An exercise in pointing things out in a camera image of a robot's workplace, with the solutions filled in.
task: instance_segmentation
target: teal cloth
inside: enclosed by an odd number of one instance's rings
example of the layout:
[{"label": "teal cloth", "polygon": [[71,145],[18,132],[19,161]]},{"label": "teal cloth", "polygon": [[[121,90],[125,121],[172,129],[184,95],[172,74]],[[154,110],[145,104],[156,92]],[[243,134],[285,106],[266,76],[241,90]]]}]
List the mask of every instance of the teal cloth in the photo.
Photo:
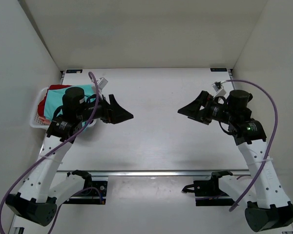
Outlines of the teal cloth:
[{"label": "teal cloth", "polygon": [[[87,100],[88,97],[90,97],[91,95],[94,94],[94,92],[91,88],[91,84],[74,85],[74,87],[80,87],[84,90],[85,101]],[[69,88],[70,87],[64,88],[64,89],[48,90],[48,95],[47,95],[47,98],[45,100],[45,105],[44,105],[44,117],[46,119],[52,120],[55,110],[59,106],[63,105],[62,97],[65,94],[66,89],[69,89]]]}]

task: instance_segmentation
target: red cloth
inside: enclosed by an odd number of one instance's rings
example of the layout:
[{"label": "red cloth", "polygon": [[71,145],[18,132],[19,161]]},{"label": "red cloth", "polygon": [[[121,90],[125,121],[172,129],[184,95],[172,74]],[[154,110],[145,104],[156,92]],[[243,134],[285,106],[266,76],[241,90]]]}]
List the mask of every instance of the red cloth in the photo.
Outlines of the red cloth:
[{"label": "red cloth", "polygon": [[47,95],[48,95],[49,90],[64,89],[64,88],[68,88],[70,86],[71,85],[63,85],[63,84],[50,85],[50,87],[47,90],[47,93],[44,96],[44,99],[38,104],[38,109],[37,109],[38,115],[44,118],[44,105],[45,105],[45,101],[47,99]]}]

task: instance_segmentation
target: plastic basket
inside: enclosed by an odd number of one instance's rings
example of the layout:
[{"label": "plastic basket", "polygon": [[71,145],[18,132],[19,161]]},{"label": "plastic basket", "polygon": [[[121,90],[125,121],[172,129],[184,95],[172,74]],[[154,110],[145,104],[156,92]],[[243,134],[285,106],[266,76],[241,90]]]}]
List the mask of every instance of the plastic basket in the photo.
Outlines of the plastic basket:
[{"label": "plastic basket", "polygon": [[[35,99],[34,105],[32,107],[31,113],[30,113],[30,120],[29,120],[29,125],[32,128],[42,128],[47,130],[49,125],[43,123],[40,119],[39,119],[39,115],[38,115],[38,104],[44,99],[45,94],[47,93],[49,87],[45,87],[43,89],[41,89]],[[94,124],[96,123],[96,119],[93,120],[93,122],[91,124],[89,124],[87,126],[88,127],[92,127]]]}]

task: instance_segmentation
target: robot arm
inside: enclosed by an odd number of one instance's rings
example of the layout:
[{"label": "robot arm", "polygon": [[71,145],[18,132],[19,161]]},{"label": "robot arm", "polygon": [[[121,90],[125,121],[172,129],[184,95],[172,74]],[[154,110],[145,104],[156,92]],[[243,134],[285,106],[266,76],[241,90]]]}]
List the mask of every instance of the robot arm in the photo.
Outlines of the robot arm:
[{"label": "robot arm", "polygon": [[[252,95],[243,90],[231,91],[227,99],[202,91],[196,100],[178,113],[207,125],[212,120],[218,121],[221,129],[233,136],[253,178],[262,162],[266,162],[254,184],[256,195],[248,192],[239,202],[245,208],[249,226],[258,232],[290,225],[293,222],[293,205],[279,182],[271,159],[269,156],[264,159],[266,135],[261,123],[251,118],[251,110],[247,108],[251,99]],[[221,123],[229,126],[228,131]],[[245,191],[242,183],[230,175],[218,177],[217,184],[233,200]]]},{"label": "robot arm", "polygon": [[[93,119],[100,118],[105,123],[116,124],[133,118],[131,113],[116,102],[113,95],[109,95],[110,103],[104,97],[92,98],[99,98],[98,111]],[[67,89],[63,96],[63,106],[55,111],[46,132],[42,157],[79,131],[82,122],[88,120],[93,108],[94,102],[85,101],[83,89],[78,87]],[[62,159],[73,143],[74,141],[65,144],[46,157],[24,180],[17,194],[8,195],[5,203],[16,215],[47,226],[61,204],[78,191],[92,186],[91,174],[74,171],[65,181],[50,189]]]}]

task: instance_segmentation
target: clothing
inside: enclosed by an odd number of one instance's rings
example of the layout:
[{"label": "clothing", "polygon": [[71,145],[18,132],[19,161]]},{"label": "clothing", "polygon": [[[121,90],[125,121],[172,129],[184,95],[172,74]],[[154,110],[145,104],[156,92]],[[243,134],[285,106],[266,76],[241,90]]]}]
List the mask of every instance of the clothing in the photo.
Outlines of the clothing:
[{"label": "clothing", "polygon": [[[90,84],[87,85],[76,85],[74,87],[80,87],[84,90],[84,97],[85,100],[87,100],[88,97],[92,96],[94,94],[92,90],[92,86]],[[56,90],[48,90],[48,94],[46,96],[46,101],[44,105],[44,112],[43,115],[46,119],[52,120],[53,114],[55,110],[63,105],[62,97],[65,94],[66,89],[69,87],[62,88],[62,89],[56,89]]]},{"label": "clothing", "polygon": [[48,95],[49,90],[63,89],[63,88],[67,88],[67,87],[70,87],[70,86],[71,85],[62,85],[62,84],[52,84],[52,85],[50,85],[50,87],[47,90],[47,93],[45,94],[43,100],[38,104],[38,108],[37,108],[38,115],[42,119],[45,119],[45,117],[44,117],[44,105],[45,105],[45,101],[47,99],[47,95]]}]

